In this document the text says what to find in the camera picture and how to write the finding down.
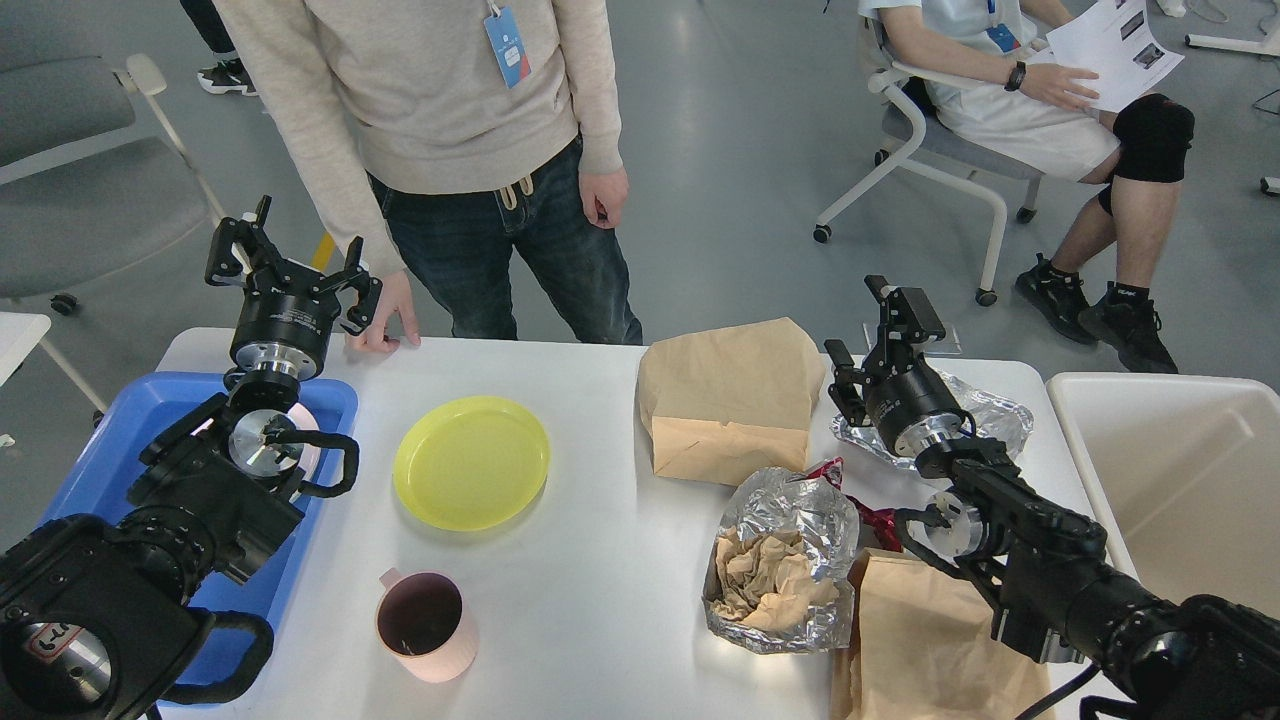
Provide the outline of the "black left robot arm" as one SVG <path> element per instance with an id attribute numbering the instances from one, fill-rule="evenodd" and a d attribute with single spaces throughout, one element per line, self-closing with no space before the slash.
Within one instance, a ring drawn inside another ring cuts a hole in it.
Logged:
<path id="1" fill-rule="evenodd" d="M 3 555 L 3 716 L 159 717 L 159 703 L 241 697 L 273 652 L 259 615 L 191 601 L 219 573 L 243 584 L 303 520 L 298 496 L 351 491 L 358 443 L 300 429 L 300 387 L 324 368 L 334 324 L 362 333 L 381 282 L 355 238 L 326 275 L 283 258 L 265 234 L 270 197 L 215 229 L 205 278 L 244 288 L 227 391 L 140 455 L 132 511 L 110 524 L 55 519 Z"/>

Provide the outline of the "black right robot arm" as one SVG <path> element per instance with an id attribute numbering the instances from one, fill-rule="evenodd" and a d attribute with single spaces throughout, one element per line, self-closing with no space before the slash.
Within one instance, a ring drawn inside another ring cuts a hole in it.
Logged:
<path id="1" fill-rule="evenodd" d="M 948 482 L 927 509 L 895 511 L 896 537 L 977 588 L 993 639 L 1037 662 L 1089 661 L 1024 717 L 1105 674 L 1125 700 L 1087 697 L 1083 719 L 1275 719 L 1277 623 L 1212 594 L 1171 603 L 1110 566 L 1101 524 L 1027 484 L 1004 442 L 978 434 L 927 364 L 922 345 L 945 327 L 925 293 L 882 275 L 865 283 L 879 305 L 878 340 L 863 363 L 840 340 L 826 342 L 829 396 L 922 477 Z"/>

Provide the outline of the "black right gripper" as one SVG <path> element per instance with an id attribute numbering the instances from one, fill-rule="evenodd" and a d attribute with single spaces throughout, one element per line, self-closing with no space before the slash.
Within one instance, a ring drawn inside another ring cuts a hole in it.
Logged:
<path id="1" fill-rule="evenodd" d="M 828 395 L 850 427 L 874 427 L 890 452 L 915 459 L 957 438 L 969 420 L 922 350 L 947 332 L 924 290 L 882 275 L 864 281 L 879 305 L 876 345 L 863 368 L 842 340 L 824 341 L 833 373 Z"/>

